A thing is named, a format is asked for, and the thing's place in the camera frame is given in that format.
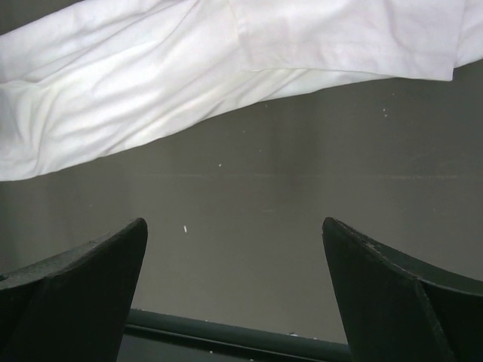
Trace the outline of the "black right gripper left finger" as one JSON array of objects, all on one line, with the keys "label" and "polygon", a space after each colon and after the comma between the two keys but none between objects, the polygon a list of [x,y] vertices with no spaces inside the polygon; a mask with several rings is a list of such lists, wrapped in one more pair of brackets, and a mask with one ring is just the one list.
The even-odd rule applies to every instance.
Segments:
[{"label": "black right gripper left finger", "polygon": [[1,275],[3,361],[115,361],[148,227],[144,219]]}]

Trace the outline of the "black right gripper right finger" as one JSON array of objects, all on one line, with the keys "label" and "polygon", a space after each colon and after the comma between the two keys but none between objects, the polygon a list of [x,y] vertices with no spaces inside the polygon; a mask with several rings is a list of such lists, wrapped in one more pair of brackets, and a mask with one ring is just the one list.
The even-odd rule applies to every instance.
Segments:
[{"label": "black right gripper right finger", "polygon": [[354,361],[480,361],[482,282],[328,217],[322,239]]}]

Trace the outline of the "white t-shirt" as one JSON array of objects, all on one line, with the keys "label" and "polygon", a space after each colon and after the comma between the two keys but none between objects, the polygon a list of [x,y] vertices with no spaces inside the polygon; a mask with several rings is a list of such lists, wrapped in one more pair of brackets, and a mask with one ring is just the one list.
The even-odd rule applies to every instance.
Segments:
[{"label": "white t-shirt", "polygon": [[480,1],[81,1],[1,36],[1,178],[264,100],[482,58]]}]

